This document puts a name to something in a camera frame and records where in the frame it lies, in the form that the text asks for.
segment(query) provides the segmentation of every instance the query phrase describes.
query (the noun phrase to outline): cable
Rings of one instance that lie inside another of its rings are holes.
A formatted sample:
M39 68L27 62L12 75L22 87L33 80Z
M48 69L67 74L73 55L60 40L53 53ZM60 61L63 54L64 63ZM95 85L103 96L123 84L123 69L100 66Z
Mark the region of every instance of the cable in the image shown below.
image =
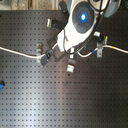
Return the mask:
M100 9L99 9L99 14L98 14L98 18L97 18L96 25L95 25L95 27L94 27L92 33L90 34L90 36L89 36L85 41L83 41L83 44L84 44L84 45L83 45L81 48L79 48L78 50L76 50L76 51L73 52L73 53L70 53L70 52L66 51L66 49L65 49L65 32L64 32L63 46L64 46L64 51L65 51L67 54L69 54L69 55L71 55L71 54L76 54L76 53L78 53L79 51L81 51L81 50L89 43L89 41L90 41L91 38L93 37L93 35L94 35L96 29L98 28L100 22L102 21L102 19L103 19L105 13L106 13L106 11L107 11L107 8L108 8L108 6L109 6L110 0L108 0L107 5L106 5L106 7L105 7L105 10L104 10L102 16L100 17L101 8L102 8L102 2L103 2L103 1L101 0Z
M115 50L120 51L120 52L123 52L123 53L128 53L128 51L126 51L126 50L123 50L123 49L120 49L120 48L117 48L117 47L114 47L114 46L111 46L111 45L103 45L102 47L115 49ZM80 52L78 52L78 55L80 57L83 57L83 58L89 57L91 54L93 54L97 50L98 50L98 48L94 49L92 52L88 53L87 55L82 55Z
M120 48L117 48L117 47L114 47L114 46L110 46L110 45L104 45L103 47L115 49L115 50L123 52L123 53L128 53L128 51L126 51L126 50L123 50L123 49L120 49Z
M91 7L93 10L99 12L99 10L96 9L96 8L91 4L90 0L88 0L88 3L89 3L90 7Z
M80 57L83 57L83 58L85 58L85 57L89 57L91 54L93 54L95 51L97 51L98 50L98 48L95 48L92 52L90 52L90 53L88 53L87 55L82 55L80 52L78 52L78 55L80 56Z
M17 55L20 55L20 56L24 56L24 57L27 57L27 58L31 58L31 59L38 59L38 58L41 58L45 55L45 54L43 54L43 55L40 55L40 56L31 56L31 55L16 52L16 51L13 51L13 50L10 50L10 49L6 49L6 48L3 48L3 47L0 47L0 49L3 50L3 51L11 52L11 53L14 53L14 54L17 54Z
M58 45L58 43L56 43L56 44L52 47L52 49L54 49L57 45Z

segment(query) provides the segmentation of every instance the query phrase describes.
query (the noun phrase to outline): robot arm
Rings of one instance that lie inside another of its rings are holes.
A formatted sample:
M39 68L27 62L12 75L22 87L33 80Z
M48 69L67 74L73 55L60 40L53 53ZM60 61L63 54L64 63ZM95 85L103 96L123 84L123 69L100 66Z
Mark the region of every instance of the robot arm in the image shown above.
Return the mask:
M108 0L103 0L101 15L107 3ZM114 14L120 3L121 0L110 0L104 16ZM97 22L100 4L101 0L68 0L69 20L64 30L58 34L57 40L61 52L79 45L89 37Z

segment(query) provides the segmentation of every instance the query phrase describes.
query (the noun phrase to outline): metal clamp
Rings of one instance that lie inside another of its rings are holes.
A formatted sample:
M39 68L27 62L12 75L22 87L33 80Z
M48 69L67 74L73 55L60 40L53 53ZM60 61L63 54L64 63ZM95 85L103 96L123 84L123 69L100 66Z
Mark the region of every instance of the metal clamp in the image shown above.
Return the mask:
M68 60L67 72L73 73L75 69L76 55L70 55Z
M103 40L101 42L97 42L97 58L102 58L103 56L103 45L107 45L108 37L104 36Z
M42 43L37 43L36 44L36 55L37 56L40 56L40 55L42 55ZM36 60L36 62L37 63L40 63L40 58L38 58L37 60Z

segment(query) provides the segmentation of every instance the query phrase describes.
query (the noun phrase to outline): black pegboard surface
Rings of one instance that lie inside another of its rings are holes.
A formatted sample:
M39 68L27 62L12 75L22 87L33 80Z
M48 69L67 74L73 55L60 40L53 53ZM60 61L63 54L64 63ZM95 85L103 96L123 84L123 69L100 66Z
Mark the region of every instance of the black pegboard surface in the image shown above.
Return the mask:
M47 18L64 20L59 11L0 12L0 46L35 54L36 43L57 31ZM128 12L104 19L99 30L108 44L128 50ZM92 43L87 52L96 47ZM105 49L77 58L74 74L66 72L68 56L44 68L36 60L0 51L0 127L4 128L127 128L128 54Z

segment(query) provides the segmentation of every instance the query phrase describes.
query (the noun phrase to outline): small metal part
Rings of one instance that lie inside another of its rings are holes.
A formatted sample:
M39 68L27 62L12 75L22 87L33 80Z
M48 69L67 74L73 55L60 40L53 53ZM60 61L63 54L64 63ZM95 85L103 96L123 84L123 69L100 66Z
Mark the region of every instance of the small metal part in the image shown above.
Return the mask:
M68 60L67 72L74 73L76 55L70 55L70 59Z
M51 60L52 57L53 57L53 50L50 50L46 54L44 54L44 56L41 58L40 60L41 65L44 67L49 62L49 60Z
M37 55L37 56L42 55L42 43L37 43L37 44L36 44L36 47L37 47L37 49L36 49L36 55Z
M75 67L73 65L68 65L67 66L67 72L73 73L74 69L75 69Z
M47 28L51 28L52 19L48 19L47 21Z
M108 37L107 36L104 36L103 40L101 42L98 42L97 43L97 58L102 58L103 56L103 45L107 45L107 40L108 40Z

